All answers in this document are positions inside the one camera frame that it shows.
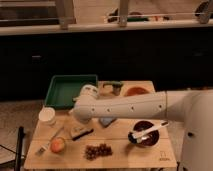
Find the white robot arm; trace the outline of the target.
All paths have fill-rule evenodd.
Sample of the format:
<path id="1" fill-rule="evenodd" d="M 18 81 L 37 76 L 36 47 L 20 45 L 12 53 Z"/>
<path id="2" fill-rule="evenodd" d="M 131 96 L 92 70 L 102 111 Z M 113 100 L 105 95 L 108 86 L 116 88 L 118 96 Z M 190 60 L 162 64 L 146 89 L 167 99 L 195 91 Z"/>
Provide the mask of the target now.
<path id="1" fill-rule="evenodd" d="M 97 88 L 85 85 L 77 97 L 73 115 L 81 123 L 104 117 L 183 122 L 185 132 L 178 171 L 213 171 L 213 89 L 99 99 Z"/>

